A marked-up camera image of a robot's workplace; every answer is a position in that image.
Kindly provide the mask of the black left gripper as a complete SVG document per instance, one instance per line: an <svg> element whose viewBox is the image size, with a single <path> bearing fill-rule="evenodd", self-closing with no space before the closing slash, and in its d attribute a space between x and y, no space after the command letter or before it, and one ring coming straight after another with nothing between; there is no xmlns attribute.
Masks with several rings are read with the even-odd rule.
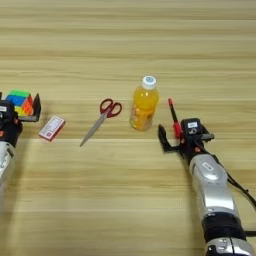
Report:
<svg viewBox="0 0 256 256"><path fill-rule="evenodd" d="M38 122L41 114L39 93L36 94L33 104L33 116L13 119L0 118L0 142L7 142L16 147L18 138L23 131L23 122Z"/></svg>

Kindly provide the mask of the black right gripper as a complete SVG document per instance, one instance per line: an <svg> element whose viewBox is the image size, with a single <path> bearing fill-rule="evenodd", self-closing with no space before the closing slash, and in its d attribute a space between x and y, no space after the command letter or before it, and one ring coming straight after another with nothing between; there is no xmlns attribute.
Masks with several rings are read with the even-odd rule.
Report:
<svg viewBox="0 0 256 256"><path fill-rule="evenodd" d="M177 152L183 159L190 163L191 160L198 155L208 154L204 147L204 143L214 138L206 127L201 124L203 135L189 136L187 139L181 139L177 146L172 146L166 137L166 130L162 125L158 126L158 138L162 145L163 151L166 153Z"/></svg>

